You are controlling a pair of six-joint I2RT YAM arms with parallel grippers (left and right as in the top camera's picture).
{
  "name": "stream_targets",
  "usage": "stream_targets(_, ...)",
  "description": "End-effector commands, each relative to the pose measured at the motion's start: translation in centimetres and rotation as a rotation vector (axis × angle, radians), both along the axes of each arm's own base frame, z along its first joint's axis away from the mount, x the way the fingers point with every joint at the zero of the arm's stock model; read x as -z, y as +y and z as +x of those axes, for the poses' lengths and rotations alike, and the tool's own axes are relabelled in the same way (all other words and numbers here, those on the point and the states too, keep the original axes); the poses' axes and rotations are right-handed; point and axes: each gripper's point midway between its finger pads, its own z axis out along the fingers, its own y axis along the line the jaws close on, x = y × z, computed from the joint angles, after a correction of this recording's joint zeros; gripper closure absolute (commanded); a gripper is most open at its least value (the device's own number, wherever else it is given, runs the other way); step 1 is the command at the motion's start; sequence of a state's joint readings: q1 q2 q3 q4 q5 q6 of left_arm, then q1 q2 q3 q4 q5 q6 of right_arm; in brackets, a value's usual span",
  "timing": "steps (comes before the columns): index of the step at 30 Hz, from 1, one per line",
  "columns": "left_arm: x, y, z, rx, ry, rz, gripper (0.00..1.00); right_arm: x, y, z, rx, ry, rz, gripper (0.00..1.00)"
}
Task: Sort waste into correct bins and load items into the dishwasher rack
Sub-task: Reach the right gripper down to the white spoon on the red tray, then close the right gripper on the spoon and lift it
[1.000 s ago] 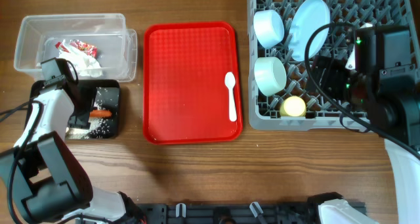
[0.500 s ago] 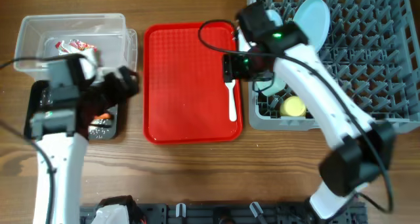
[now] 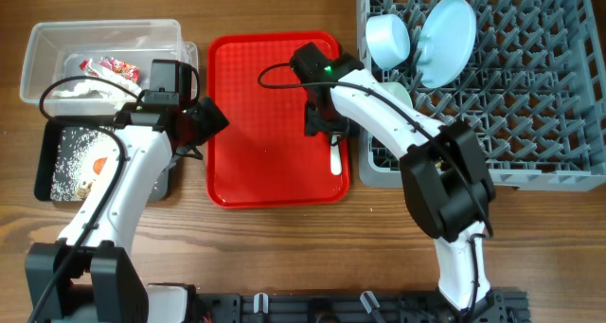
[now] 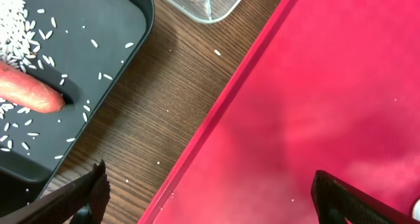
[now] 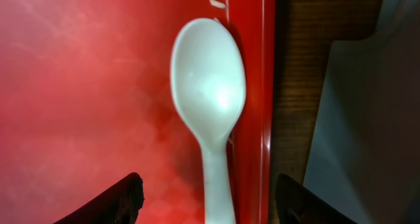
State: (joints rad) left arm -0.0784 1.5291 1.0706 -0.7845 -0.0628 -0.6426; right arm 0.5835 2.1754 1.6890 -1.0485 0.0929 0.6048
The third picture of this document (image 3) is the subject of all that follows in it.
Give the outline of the white plastic spoon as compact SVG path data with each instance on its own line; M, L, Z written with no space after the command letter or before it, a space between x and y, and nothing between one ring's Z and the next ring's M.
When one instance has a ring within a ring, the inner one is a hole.
M338 136L332 135L330 137L330 172L332 175L339 176L342 170Z

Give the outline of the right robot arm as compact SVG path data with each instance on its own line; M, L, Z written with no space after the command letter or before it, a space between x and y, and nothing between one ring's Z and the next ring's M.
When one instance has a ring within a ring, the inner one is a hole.
M495 186L473 129L414 110L348 54L331 60L308 43L289 66L329 132L353 121L398 158L409 214L435 242L438 290L459 316L477 317L490 292L482 241L492 234Z

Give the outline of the white rice grains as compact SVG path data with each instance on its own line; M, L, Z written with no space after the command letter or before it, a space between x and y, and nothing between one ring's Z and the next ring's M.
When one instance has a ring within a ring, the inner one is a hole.
M116 152L116 143L108 135L79 127L63 128L51 177L50 200L84 201L75 195L76 188L83 181L96 183L99 175L93 172L94 162Z

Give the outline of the white napkin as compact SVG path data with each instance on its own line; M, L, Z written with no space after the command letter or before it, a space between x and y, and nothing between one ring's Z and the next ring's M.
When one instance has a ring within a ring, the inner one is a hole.
M87 79L80 81L70 81L63 90L53 91L51 95L56 98L96 98L110 100L129 100L134 99L142 91L139 83L126 81L118 74L115 74L102 66L98 65L99 77L87 75Z

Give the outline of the brown mushroom piece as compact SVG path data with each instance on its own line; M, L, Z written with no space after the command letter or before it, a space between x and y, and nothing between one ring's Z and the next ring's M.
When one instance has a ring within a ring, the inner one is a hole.
M76 188L75 195L78 198L80 198L82 200L85 200L89 196L89 194L90 194L90 192L92 190L92 186L94 185L94 183L95 183L94 180L92 180L92 181L83 181L82 184L79 185Z

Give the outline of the red snack wrapper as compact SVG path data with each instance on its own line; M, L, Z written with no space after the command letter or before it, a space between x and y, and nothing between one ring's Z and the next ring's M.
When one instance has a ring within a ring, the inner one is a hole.
M98 65L115 74L118 74L126 81L139 83L140 68L134 64L125 63L113 57L102 57L98 62L95 62L93 59L87 59L80 63L79 68L87 75L99 77L100 72Z

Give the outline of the green bowl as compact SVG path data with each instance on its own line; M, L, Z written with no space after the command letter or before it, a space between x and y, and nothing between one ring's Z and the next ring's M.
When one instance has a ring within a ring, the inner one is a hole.
M392 94L394 97L398 98L401 102L403 102L404 104L406 104L408 107L413 108L413 102L412 99L408 93L408 91L405 89L405 87L398 83L398 82L382 82L381 86L388 91L390 94Z

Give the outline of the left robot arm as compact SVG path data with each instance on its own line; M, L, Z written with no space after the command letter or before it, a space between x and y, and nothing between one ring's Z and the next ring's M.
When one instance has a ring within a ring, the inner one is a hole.
M64 127L106 135L115 148L80 211L53 243L27 253L32 322L209 322L193 285L144 285L131 261L134 234L155 181L174 157L201 159L199 146L229 121L201 98L197 69L151 64L151 84L110 123L49 116Z

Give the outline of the light blue plate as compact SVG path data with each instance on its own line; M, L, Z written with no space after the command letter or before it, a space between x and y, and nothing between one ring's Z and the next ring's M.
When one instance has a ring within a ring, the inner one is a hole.
M421 84L437 89L454 81L472 55L477 22L466 0L441 0L422 27L417 71Z

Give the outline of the orange carrot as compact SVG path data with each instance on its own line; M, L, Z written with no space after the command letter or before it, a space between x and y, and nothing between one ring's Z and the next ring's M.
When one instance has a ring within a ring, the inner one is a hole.
M99 159L97 159L94 164L93 164L93 172L96 175L100 175L105 164L106 164L107 158L106 157L101 157Z

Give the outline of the light blue bowl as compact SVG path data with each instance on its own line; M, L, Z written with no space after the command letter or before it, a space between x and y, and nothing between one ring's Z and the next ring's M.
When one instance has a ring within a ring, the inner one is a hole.
M365 36L371 58L381 69L392 69L410 55L411 44L403 20L395 14L369 18Z

